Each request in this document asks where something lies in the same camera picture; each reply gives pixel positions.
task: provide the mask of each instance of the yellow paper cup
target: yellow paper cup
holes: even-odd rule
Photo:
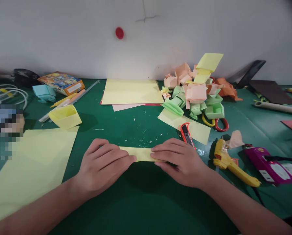
[[[50,119],[62,129],[70,129],[82,121],[73,105],[67,105],[61,108],[56,108],[49,112]]]

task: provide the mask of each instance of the pink device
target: pink device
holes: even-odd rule
[[[244,152],[266,182],[276,186],[292,183],[292,164],[267,161],[264,156],[270,156],[271,154],[265,148],[253,147],[244,149]]]

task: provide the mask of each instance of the yellow glue gun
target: yellow glue gun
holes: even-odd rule
[[[245,184],[251,187],[259,187],[260,181],[248,175],[245,171],[240,169],[235,162],[231,159],[227,152],[227,147],[223,138],[219,139],[214,150],[214,156],[216,157],[213,160],[213,164],[218,166],[220,169],[225,170],[228,168],[234,175],[240,178]]]

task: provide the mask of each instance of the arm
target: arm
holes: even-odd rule
[[[222,208],[243,235],[292,234],[292,227],[208,168],[194,148],[170,139],[152,148],[155,162],[180,184],[203,190]]]
[[[79,173],[0,221],[0,234],[47,234],[87,200],[109,188],[134,161],[136,157],[127,151],[95,139],[84,154]]]

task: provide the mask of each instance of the dark brown paper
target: dark brown paper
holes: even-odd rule
[[[292,104],[292,98],[275,81],[251,80],[249,84],[271,103]]]

